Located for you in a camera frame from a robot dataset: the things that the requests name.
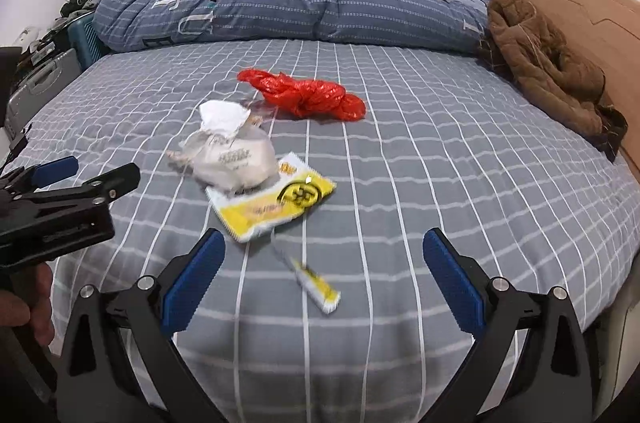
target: striped blue quilt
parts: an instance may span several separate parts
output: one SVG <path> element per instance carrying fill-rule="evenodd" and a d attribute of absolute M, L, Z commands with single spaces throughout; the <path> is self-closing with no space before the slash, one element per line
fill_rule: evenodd
<path fill-rule="evenodd" d="M 486 10 L 457 0 L 101 0 L 94 28 L 117 52 L 289 38 L 475 53 Z"/>

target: finger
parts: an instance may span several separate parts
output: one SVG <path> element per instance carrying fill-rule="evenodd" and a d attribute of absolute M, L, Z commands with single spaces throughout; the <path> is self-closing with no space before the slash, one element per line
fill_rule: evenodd
<path fill-rule="evenodd" d="M 47 327 L 47 324 L 51 321 L 51 302 L 48 298 L 42 298 L 38 301 L 33 308 L 31 308 L 31 327 L 33 331 L 40 331 Z"/>
<path fill-rule="evenodd" d="M 46 326 L 37 331 L 33 331 L 33 337 L 43 347 L 46 347 L 51 342 L 53 342 L 53 338 L 56 336 L 56 331 L 53 328 L 53 322 L 50 320 L 47 322 Z"/>
<path fill-rule="evenodd" d="M 31 318 L 29 306 L 13 293 L 0 290 L 0 327 L 24 326 Z"/>
<path fill-rule="evenodd" d="M 41 262 L 36 266 L 36 291 L 38 295 L 49 298 L 51 293 L 51 284 L 53 283 L 53 272 L 45 263 Z"/>

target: screw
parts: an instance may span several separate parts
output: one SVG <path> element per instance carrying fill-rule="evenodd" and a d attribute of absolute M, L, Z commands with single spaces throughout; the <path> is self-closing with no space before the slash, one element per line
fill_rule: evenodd
<path fill-rule="evenodd" d="M 82 298 L 89 298 L 94 294 L 94 287 L 91 284 L 87 284 L 86 286 L 82 286 L 80 289 L 80 296 Z"/>
<path fill-rule="evenodd" d="M 142 278 L 138 279 L 138 287 L 142 289 L 142 291 L 147 291 L 153 288 L 155 283 L 156 279 L 154 279 L 150 275 L 145 275 Z"/>
<path fill-rule="evenodd" d="M 509 281 L 502 277 L 494 278 L 491 284 L 497 291 L 507 291 L 509 289 Z"/>
<path fill-rule="evenodd" d="M 556 297 L 558 300 L 564 300 L 568 296 L 569 295 L 567 294 L 566 289 L 561 288 L 560 286 L 556 286 L 554 288 L 554 297 Z"/>

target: headboard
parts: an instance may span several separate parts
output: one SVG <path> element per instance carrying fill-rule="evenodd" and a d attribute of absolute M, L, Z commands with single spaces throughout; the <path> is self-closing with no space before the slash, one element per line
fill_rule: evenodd
<path fill-rule="evenodd" d="M 607 93 L 629 124 L 623 156 L 640 181 L 640 2 L 530 1 L 564 31 L 573 47 L 604 70 Z"/>

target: blue rubber pad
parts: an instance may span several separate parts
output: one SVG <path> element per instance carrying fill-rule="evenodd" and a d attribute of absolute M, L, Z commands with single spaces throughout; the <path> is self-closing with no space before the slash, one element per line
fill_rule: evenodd
<path fill-rule="evenodd" d="M 184 331 L 225 260 L 225 238 L 214 231 L 164 295 L 162 332 L 168 338 Z"/>
<path fill-rule="evenodd" d="M 31 185 L 36 188 L 48 187 L 53 183 L 75 176 L 77 172 L 78 160 L 73 156 L 68 156 L 37 167 L 31 176 Z"/>
<path fill-rule="evenodd" d="M 485 327 L 482 297 L 432 229 L 424 235 L 422 254 L 460 330 L 479 338 Z"/>

